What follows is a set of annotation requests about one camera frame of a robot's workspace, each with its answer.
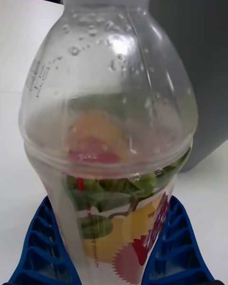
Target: white surface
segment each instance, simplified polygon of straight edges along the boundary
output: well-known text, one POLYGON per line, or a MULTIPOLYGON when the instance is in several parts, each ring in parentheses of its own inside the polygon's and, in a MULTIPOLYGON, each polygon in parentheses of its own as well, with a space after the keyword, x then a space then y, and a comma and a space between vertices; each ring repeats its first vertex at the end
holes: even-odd
MULTIPOLYGON (((45 196, 18 130, 21 91, 32 59, 63 7, 0 0, 0 284, 17 266, 25 234, 45 196)), ((174 194, 185 206, 204 260, 228 284, 228 142, 181 174, 174 194)))

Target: fruit label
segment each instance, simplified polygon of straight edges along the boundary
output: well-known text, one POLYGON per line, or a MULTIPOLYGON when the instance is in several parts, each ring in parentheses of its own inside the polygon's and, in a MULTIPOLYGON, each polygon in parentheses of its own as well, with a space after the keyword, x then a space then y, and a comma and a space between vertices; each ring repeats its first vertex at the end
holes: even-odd
POLYGON ((79 194, 74 195, 68 185, 56 215, 82 283, 140 284, 166 220, 174 179, 139 202, 112 192, 100 207, 86 204, 83 183, 79 180, 77 184, 81 187, 79 194))

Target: plastic bottle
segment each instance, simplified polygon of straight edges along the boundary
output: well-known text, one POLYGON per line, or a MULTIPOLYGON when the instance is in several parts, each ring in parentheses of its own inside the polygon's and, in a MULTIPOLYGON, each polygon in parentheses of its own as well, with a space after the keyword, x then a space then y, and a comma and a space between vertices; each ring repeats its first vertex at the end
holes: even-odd
POLYGON ((139 284, 197 108, 149 0, 64 0, 23 92, 25 151, 83 284, 139 284))

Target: red graphic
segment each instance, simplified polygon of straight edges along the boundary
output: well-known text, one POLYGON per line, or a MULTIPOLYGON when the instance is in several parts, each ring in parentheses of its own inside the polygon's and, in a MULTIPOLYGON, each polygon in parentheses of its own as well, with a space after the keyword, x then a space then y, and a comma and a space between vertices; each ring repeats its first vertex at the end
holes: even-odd
POLYGON ((69 151, 69 159, 82 162, 118 163, 119 157, 102 140, 86 137, 80 140, 77 147, 69 151))
POLYGON ((141 281, 147 256, 152 249, 155 240, 162 230, 168 213, 168 195, 163 194, 160 203, 161 210, 153 225, 153 228, 146 236, 135 239, 134 242, 125 246, 116 255, 113 262, 114 270, 124 281, 137 285, 141 281))

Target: yellow fruit illustration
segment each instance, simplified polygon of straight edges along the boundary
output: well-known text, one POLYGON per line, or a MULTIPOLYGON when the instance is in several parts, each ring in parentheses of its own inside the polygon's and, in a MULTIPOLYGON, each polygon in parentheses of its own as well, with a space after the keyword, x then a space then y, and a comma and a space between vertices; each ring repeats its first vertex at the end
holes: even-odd
POLYGON ((99 262, 111 263, 117 250, 127 242, 122 236, 122 218, 113 218, 113 231, 106 237, 84 239, 83 247, 86 255, 90 258, 97 257, 99 262))
POLYGON ((113 231, 105 237, 84 239, 83 247, 88 257, 98 262, 111 263, 118 250, 146 235, 153 226, 155 212, 161 197, 128 214, 112 219, 113 231))
POLYGON ((148 233, 152 227, 152 221, 160 199, 161 197, 158 197, 152 203, 136 209, 124 219, 122 234, 125 241, 133 242, 134 239, 140 238, 148 233))

